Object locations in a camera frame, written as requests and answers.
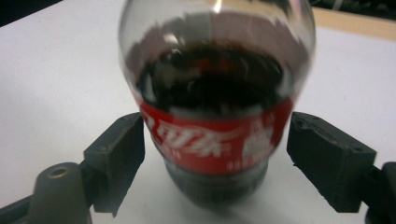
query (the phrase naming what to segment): screw hole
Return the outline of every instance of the screw hole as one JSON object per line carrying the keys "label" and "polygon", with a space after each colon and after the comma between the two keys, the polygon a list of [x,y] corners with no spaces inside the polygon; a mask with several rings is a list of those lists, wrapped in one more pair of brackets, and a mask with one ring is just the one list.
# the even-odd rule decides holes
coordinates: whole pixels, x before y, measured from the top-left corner
{"label": "screw hole", "polygon": [[67,167],[58,167],[55,168],[54,170],[52,170],[51,172],[49,172],[48,177],[49,178],[59,178],[62,177],[64,175],[67,175],[67,173],[69,173],[69,168]]}
{"label": "screw hole", "polygon": [[297,127],[299,127],[300,129],[306,129],[308,127],[308,125],[303,121],[303,120],[297,120]]}

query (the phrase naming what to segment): bottle label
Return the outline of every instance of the bottle label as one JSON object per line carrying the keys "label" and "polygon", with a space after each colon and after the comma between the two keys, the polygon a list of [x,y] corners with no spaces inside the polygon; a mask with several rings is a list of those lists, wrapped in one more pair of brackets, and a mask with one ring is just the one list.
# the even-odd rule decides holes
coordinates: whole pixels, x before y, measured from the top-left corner
{"label": "bottle label", "polygon": [[241,119],[181,119],[143,102],[140,111],[156,147],[194,172],[226,175],[266,159],[279,143],[291,99]]}

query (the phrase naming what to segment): coca-cola bottle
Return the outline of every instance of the coca-cola bottle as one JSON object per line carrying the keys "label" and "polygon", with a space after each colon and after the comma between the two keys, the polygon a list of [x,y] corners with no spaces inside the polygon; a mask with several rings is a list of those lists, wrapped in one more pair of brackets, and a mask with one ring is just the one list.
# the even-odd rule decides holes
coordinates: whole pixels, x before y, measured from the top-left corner
{"label": "coca-cola bottle", "polygon": [[130,0],[120,57],[169,175],[193,202],[263,181],[311,63],[305,0]]}

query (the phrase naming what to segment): white surface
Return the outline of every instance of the white surface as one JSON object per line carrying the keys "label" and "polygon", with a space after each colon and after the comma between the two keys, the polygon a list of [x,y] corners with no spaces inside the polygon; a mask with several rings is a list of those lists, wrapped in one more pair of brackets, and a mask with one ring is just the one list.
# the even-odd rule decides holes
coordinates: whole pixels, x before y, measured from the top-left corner
{"label": "white surface", "polygon": [[[0,207],[33,192],[35,177],[82,151],[116,118],[137,111],[119,69],[121,1],[64,0],[0,28]],[[396,43],[318,28],[318,50],[297,111],[315,114],[396,161]],[[190,203],[146,133],[147,156],[119,215],[93,223],[363,223],[337,214],[292,166],[286,137],[267,177],[223,214]]]}

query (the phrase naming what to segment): dark liquid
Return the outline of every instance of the dark liquid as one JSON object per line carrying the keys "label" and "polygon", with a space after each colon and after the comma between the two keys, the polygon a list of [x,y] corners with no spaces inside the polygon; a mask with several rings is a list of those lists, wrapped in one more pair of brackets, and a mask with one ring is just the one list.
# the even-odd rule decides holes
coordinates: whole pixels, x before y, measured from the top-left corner
{"label": "dark liquid", "polygon": [[[136,87],[146,103],[174,116],[225,119],[245,116],[251,108],[261,112],[282,101],[276,93],[282,77],[282,68],[269,55],[211,43],[165,52],[146,64]],[[167,159],[165,163],[181,191],[205,207],[245,198],[267,169],[264,160],[237,174],[206,175]]]}
{"label": "dark liquid", "polygon": [[282,68],[272,57],[212,43],[165,52],[146,64],[136,87],[163,111],[182,108],[205,119],[274,105],[282,100],[276,94],[281,81]]}

